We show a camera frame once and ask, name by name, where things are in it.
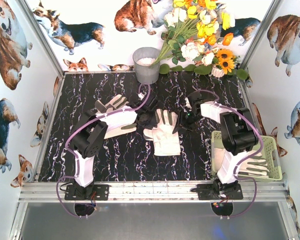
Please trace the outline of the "work glove with grey band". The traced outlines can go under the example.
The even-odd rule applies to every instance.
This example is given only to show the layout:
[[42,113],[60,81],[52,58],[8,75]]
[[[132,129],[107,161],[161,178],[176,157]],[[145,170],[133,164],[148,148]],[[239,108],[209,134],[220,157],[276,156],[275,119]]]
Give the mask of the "work glove with grey band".
[[[222,165],[223,158],[225,155],[225,149],[224,148],[215,148],[214,149],[214,160],[212,161],[214,170],[217,172]],[[252,158],[248,158],[245,160],[239,170],[238,173],[240,175],[249,175],[254,177],[265,177],[268,178],[270,175],[270,172],[268,170],[268,163],[267,161],[262,158],[262,154],[258,153],[254,155]]]

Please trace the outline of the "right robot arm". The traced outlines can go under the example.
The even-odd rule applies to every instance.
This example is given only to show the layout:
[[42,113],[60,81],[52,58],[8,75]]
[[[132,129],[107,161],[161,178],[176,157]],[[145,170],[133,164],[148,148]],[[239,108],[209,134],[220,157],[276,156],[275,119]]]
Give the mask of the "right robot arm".
[[187,96],[188,112],[179,112],[173,133],[192,131],[192,126],[202,118],[220,124],[221,140],[225,149],[217,178],[224,184],[238,180],[241,164],[251,158],[248,154],[262,138],[252,123],[248,108],[232,108],[218,103],[219,97],[209,90],[197,90]]

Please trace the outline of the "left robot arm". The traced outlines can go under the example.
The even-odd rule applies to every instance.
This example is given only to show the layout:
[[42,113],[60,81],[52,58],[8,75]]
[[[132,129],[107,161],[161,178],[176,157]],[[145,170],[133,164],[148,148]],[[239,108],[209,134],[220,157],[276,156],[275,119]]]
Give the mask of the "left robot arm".
[[138,95],[140,100],[129,102],[121,94],[108,103],[95,102],[96,113],[87,111],[80,118],[66,148],[75,156],[74,182],[86,188],[93,180],[94,157],[101,150],[104,140],[133,133],[137,127],[151,129],[157,126],[155,108],[158,99],[154,94]]

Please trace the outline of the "green storage basket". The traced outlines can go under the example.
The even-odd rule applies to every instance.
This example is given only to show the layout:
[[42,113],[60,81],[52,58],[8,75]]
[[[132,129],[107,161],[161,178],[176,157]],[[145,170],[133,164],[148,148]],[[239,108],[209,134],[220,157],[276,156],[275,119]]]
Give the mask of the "green storage basket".
[[[263,148],[260,152],[261,158],[266,160],[268,175],[267,176],[254,176],[257,182],[270,183],[274,181],[281,181],[283,178],[282,169],[280,166],[278,149],[275,139],[272,136],[261,136],[263,141]],[[211,151],[215,149],[224,150],[222,143],[221,131],[214,130],[211,134]]]

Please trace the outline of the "small white flower pot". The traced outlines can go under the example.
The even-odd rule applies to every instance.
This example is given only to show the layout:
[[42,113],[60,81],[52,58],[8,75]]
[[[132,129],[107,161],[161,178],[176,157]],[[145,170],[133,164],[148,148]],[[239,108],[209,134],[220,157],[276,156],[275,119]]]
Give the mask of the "small white flower pot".
[[216,78],[221,78],[225,75],[225,72],[222,69],[219,69],[215,65],[212,66],[211,75]]

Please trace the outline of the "grey metal bucket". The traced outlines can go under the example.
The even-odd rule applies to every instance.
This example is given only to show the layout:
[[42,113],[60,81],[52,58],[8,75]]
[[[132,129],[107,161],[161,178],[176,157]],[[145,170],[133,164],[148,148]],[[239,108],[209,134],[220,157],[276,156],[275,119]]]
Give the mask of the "grey metal bucket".
[[160,62],[156,62],[159,53],[154,47],[141,47],[133,53],[132,59],[139,83],[151,85],[159,79]]

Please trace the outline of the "artificial flower bouquet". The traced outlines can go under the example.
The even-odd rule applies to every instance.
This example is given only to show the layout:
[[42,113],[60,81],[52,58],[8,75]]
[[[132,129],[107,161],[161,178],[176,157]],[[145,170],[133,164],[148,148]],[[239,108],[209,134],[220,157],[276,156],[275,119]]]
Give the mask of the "artificial flower bouquet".
[[246,80],[248,72],[240,68],[239,57],[227,47],[242,37],[244,46],[259,25],[255,18],[234,18],[217,0],[175,0],[172,11],[164,16],[166,30],[155,62],[170,59],[175,70],[211,75],[212,67],[225,75]]

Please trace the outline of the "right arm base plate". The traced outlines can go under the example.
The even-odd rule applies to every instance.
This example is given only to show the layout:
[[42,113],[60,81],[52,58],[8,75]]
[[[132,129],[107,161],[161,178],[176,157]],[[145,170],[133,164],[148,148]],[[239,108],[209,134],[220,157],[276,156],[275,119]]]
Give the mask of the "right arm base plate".
[[216,189],[212,184],[198,184],[194,189],[199,200],[242,200],[243,193],[240,185],[225,189]]

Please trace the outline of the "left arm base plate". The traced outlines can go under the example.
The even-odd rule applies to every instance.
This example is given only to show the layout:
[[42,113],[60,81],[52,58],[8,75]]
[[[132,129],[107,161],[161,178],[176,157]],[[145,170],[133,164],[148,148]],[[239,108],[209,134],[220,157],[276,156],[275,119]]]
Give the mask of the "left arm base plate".
[[90,184],[87,187],[69,185],[66,187],[64,199],[66,201],[97,200],[107,201],[109,197],[108,184]]

